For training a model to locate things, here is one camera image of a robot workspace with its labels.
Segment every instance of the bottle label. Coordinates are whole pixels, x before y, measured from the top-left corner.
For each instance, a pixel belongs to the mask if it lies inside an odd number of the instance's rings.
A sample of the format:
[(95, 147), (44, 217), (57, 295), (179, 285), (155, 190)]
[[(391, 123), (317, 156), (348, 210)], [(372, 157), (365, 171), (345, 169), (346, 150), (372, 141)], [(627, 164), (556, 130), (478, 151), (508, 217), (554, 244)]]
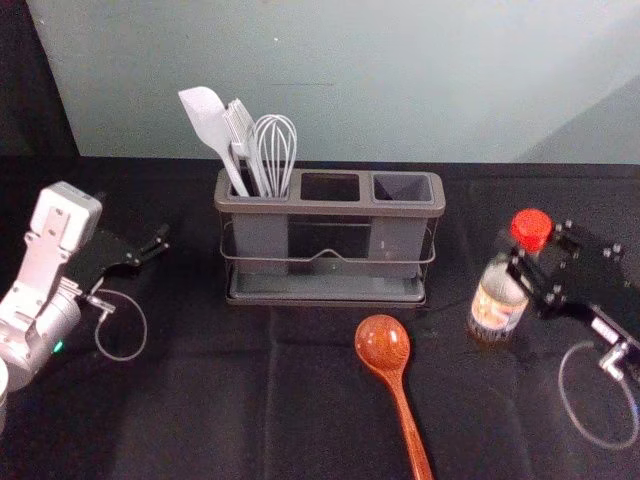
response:
[(528, 299), (517, 305), (499, 302), (489, 295), (482, 285), (478, 285), (471, 304), (471, 314), (474, 320), (484, 328), (508, 332), (513, 330), (520, 321), (527, 303), (529, 303)]

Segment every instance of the white silicone spatula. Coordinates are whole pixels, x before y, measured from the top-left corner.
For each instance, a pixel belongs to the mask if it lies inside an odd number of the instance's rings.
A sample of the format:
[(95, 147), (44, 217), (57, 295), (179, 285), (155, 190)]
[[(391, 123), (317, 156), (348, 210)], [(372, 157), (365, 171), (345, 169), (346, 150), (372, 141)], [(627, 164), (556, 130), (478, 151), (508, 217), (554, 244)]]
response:
[(198, 138), (220, 156), (238, 195), (248, 197), (249, 192), (229, 154), (231, 134), (224, 120), (225, 107), (220, 97), (207, 87), (182, 90), (178, 96)]

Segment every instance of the utensil handle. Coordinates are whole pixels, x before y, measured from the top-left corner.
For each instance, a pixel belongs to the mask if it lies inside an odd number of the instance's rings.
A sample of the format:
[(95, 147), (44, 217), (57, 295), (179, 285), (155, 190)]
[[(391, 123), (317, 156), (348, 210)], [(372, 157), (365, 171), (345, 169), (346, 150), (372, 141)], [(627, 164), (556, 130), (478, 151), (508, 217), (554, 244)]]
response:
[(229, 174), (229, 180), (231, 180), (231, 185), (235, 188), (236, 193), (241, 197), (248, 197), (249, 192), (247, 188), (244, 186), (244, 182), (242, 181), (242, 177), (240, 176), (240, 172), (236, 168), (233, 160), (231, 159), (231, 155), (229, 152), (218, 152), (220, 158), (222, 159), (222, 163), (224, 164), (224, 168), (227, 170)]
[(404, 394), (402, 380), (396, 382), (395, 385), (391, 387), (391, 390), (396, 401), (400, 423), (402, 424), (404, 440), (407, 443), (413, 477), (415, 480), (434, 480), (429, 461), (427, 460), (427, 454), (424, 451), (424, 445), (420, 438), (420, 432), (418, 432), (418, 427), (416, 427), (416, 422), (413, 419), (413, 414), (407, 403), (407, 397)]

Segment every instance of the wire whisk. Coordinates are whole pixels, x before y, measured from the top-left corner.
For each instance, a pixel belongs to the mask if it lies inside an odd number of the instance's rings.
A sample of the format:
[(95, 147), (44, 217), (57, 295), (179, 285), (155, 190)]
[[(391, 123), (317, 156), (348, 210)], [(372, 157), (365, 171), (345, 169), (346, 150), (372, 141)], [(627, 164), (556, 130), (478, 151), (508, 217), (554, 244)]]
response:
[(264, 115), (253, 127), (253, 141), (258, 163), (266, 167), (273, 196), (286, 196), (298, 149), (295, 125), (284, 115)]

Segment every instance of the cable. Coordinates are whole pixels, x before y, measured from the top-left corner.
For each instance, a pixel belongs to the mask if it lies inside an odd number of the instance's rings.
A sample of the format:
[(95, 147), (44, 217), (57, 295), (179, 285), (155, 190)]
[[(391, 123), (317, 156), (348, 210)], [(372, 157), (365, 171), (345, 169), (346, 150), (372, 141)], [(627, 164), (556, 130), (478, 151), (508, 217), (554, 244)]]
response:
[(129, 300), (134, 307), (136, 307), (136, 309), (138, 310), (138, 312), (140, 313), (140, 318), (142, 320), (142, 343), (140, 344), (140, 347), (138, 348), (138, 350), (136, 350), (135, 352), (133, 352), (131, 355), (127, 355), (126, 357), (118, 357), (116, 355), (113, 355), (109, 352), (107, 352), (107, 350), (102, 346), (102, 343), (100, 343), (100, 328), (102, 327), (102, 325), (105, 323), (106, 319), (103, 321), (99, 321), (98, 324), (96, 325), (96, 329), (94, 331), (94, 338), (96, 341), (96, 347), (98, 347), (98, 350), (100, 350), (100, 353), (102, 353), (105, 357), (107, 357), (109, 360), (113, 360), (114, 362), (129, 362), (131, 360), (133, 360), (134, 358), (136, 358), (138, 355), (140, 355), (142, 353), (142, 351), (144, 350), (144, 347), (147, 345), (147, 317), (145, 316), (144, 312), (142, 311), (142, 308), (140, 308), (140, 305), (138, 305), (138, 303), (131, 298), (128, 295), (125, 295), (122, 292), (118, 292), (116, 290), (107, 290), (107, 289), (100, 289), (98, 290), (99, 292), (104, 292), (104, 293), (111, 293), (113, 295), (119, 295), (122, 298), (124, 298), (125, 300)]
[(591, 432), (589, 432), (584, 425), (580, 423), (578, 417), (575, 412), (571, 408), (569, 404), (569, 399), (567, 398), (567, 393), (564, 388), (564, 368), (569, 360), (569, 357), (573, 355), (578, 350), (582, 350), (584, 348), (595, 348), (593, 342), (585, 341), (576, 343), (573, 347), (567, 350), (567, 353), (562, 357), (562, 362), (560, 362), (560, 369), (558, 370), (558, 389), (560, 390), (560, 397), (562, 398), (562, 404), (564, 405), (565, 410), (567, 411), (567, 415), (573, 422), (573, 425), (578, 429), (578, 431), (582, 434), (584, 438), (589, 440), (591, 443), (598, 445), (601, 448), (605, 448), (607, 450), (624, 450), (625, 448), (629, 448), (631, 445), (635, 443), (638, 438), (638, 432), (640, 431), (640, 419), (638, 418), (638, 408), (635, 399), (633, 398), (633, 393), (627, 384), (627, 381), (623, 378), (620, 380), (620, 386), (624, 391), (625, 396), (627, 397), (627, 402), (629, 403), (629, 408), (631, 409), (631, 416), (633, 422), (633, 432), (631, 436), (625, 440), (624, 442), (607, 442), (606, 440), (602, 440), (601, 438), (596, 437)]

